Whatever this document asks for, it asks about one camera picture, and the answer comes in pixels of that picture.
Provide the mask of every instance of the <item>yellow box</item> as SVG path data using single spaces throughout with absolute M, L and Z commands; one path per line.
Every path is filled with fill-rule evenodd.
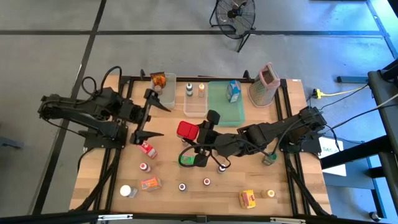
M 156 190 L 162 186 L 162 183 L 159 178 L 153 177 L 150 179 L 142 180 L 141 181 L 141 188 L 148 192 Z
M 253 190 L 244 190 L 239 193 L 239 202 L 242 208 L 254 208 L 256 200 L 254 199 Z

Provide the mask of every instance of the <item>electric fan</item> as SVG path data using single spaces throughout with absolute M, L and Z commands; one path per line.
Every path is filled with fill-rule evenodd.
M 211 23 L 216 13 L 217 25 Z M 209 23 L 218 26 L 222 33 L 231 39 L 241 39 L 238 52 L 248 40 L 256 18 L 256 3 L 254 0 L 216 0 L 216 6 L 211 13 Z

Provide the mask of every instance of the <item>blue carton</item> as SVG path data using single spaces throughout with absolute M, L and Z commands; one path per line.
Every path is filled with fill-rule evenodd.
M 229 81 L 228 87 L 226 89 L 226 97 L 230 103 L 233 103 L 238 100 L 239 94 L 241 94 L 241 83 L 232 80 Z

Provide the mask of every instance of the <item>clear plastic bin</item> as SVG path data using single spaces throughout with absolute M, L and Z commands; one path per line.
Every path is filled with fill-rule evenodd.
M 199 97 L 199 85 L 200 83 L 192 83 L 193 95 L 187 96 L 184 91 L 184 113 L 186 116 L 191 118 L 202 118 L 206 116 L 207 107 L 207 83 L 204 83 L 205 94 L 203 97 Z
M 229 82 L 209 82 L 209 110 L 220 114 L 219 126 L 239 126 L 244 123 L 244 109 L 242 92 L 234 103 L 230 103 L 226 97 L 226 89 Z
M 174 73 L 164 73 L 166 76 L 166 86 L 162 89 L 162 94 L 159 96 L 160 103 L 167 109 L 173 109 L 175 106 L 175 90 L 177 76 Z M 150 88 L 154 89 L 154 83 L 150 81 Z

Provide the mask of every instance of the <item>white paper sign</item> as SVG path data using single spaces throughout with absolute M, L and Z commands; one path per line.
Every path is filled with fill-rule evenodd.
M 319 143 L 321 144 L 321 149 L 322 149 L 321 155 L 319 156 L 320 159 L 338 152 L 338 148 L 336 146 L 334 139 L 320 137 Z M 337 144 L 340 147 L 340 150 L 343 150 L 343 142 L 337 140 Z M 344 164 L 327 168 L 322 171 L 328 174 L 341 175 L 344 177 L 347 176 L 346 166 Z

